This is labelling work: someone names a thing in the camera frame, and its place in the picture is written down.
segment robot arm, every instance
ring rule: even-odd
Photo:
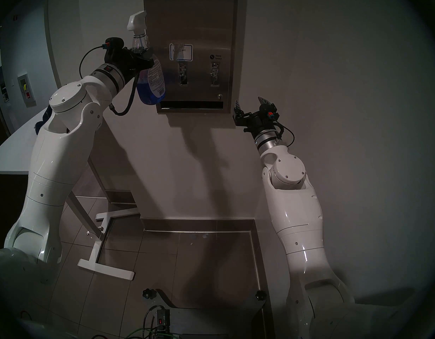
[[[103,111],[134,76],[137,82],[140,70],[153,66],[152,59],[123,48],[120,38],[109,38],[104,46],[104,64],[50,98],[53,113],[34,145],[23,211],[5,239],[5,248],[17,248],[34,260],[43,283],[51,281],[61,261],[63,206],[87,164]]]
[[[269,214],[288,262],[286,302],[294,337],[372,338],[379,330],[382,337],[390,337],[392,326],[387,330],[385,324],[397,309],[355,304],[332,271],[322,239],[322,210],[304,164],[281,141],[284,126],[277,121],[275,105],[259,101],[260,109],[253,114],[245,114],[237,103],[233,119],[252,134],[264,165],[261,178]]]

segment bottle label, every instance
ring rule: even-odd
[[[148,70],[148,85],[153,95],[159,98],[166,91],[166,87],[164,85],[161,63],[155,56],[153,56],[153,61],[155,64]]]

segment white table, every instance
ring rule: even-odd
[[[45,110],[31,118],[0,146],[0,174],[28,174],[37,139],[34,126],[42,120]]]

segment dispenser label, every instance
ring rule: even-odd
[[[177,45],[177,48],[178,50],[173,43],[169,45],[169,59],[171,61],[192,61],[192,45]]]

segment black knob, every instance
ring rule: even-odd
[[[147,288],[142,292],[142,296],[145,297],[145,299],[154,299],[156,297],[156,290]]]
[[[262,300],[266,300],[266,293],[262,290],[257,291],[257,293],[255,294],[255,298],[258,301],[262,301]]]

